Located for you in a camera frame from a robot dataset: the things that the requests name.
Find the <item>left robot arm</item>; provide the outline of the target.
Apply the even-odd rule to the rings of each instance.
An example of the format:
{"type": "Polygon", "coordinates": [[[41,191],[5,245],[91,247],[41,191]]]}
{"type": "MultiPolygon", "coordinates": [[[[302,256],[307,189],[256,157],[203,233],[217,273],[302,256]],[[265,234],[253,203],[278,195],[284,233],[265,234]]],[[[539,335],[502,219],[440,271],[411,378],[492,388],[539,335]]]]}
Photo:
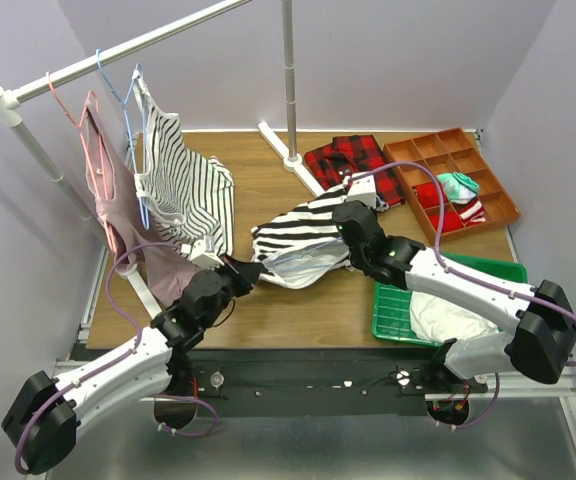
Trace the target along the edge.
{"type": "Polygon", "coordinates": [[[65,459],[105,415],[144,396],[182,393],[190,380],[187,353],[222,311],[249,294],[265,268],[229,258],[196,273],[181,297],[136,336],[82,367],[57,377],[28,377],[2,421],[21,475],[40,475],[65,459]]]}

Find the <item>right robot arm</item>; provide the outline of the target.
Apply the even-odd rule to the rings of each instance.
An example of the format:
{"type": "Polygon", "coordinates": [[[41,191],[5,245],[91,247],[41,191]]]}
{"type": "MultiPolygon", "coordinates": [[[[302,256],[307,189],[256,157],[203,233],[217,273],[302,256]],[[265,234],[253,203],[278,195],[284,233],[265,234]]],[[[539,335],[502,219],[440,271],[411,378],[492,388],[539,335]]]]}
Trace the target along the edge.
{"type": "Polygon", "coordinates": [[[359,201],[337,206],[332,220],[353,267],[402,290],[448,301],[494,323],[494,334],[451,339],[428,367],[428,379],[448,392],[479,374],[517,371],[547,385],[559,381],[576,344],[576,325],[562,287],[504,281],[467,268],[423,244],[389,236],[376,214],[359,201]]]}

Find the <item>light blue wire hanger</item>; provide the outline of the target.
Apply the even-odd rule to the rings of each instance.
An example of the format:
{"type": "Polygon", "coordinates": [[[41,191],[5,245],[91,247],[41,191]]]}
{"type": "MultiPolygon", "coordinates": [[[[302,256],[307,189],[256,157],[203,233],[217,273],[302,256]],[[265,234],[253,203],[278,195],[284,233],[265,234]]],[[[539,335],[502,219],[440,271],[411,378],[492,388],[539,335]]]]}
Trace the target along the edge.
{"type": "Polygon", "coordinates": [[[339,237],[281,243],[260,236],[253,239],[249,262],[262,263],[267,269],[257,284],[265,282],[291,290],[305,289],[329,272],[351,267],[348,248],[339,237]]]}

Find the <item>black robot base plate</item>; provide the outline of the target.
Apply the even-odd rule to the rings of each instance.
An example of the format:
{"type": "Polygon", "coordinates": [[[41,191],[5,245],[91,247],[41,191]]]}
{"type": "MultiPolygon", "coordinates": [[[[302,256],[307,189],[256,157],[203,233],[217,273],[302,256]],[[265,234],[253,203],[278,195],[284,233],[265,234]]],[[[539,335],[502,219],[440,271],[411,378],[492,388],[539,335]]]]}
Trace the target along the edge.
{"type": "Polygon", "coordinates": [[[221,417],[423,416],[426,398],[482,394],[437,373],[428,347],[194,349],[169,363],[167,392],[197,393],[221,417]]]}

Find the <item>wide striped tank top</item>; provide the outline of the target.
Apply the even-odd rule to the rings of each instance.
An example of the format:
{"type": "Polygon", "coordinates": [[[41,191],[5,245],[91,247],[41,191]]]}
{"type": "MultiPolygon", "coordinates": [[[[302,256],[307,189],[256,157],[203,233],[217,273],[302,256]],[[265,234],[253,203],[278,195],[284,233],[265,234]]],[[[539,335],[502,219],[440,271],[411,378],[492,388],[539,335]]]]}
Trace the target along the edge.
{"type": "Polygon", "coordinates": [[[333,210],[346,202],[346,187],[338,185],[251,230],[253,239],[269,236],[281,243],[341,236],[332,221],[333,210]]]}

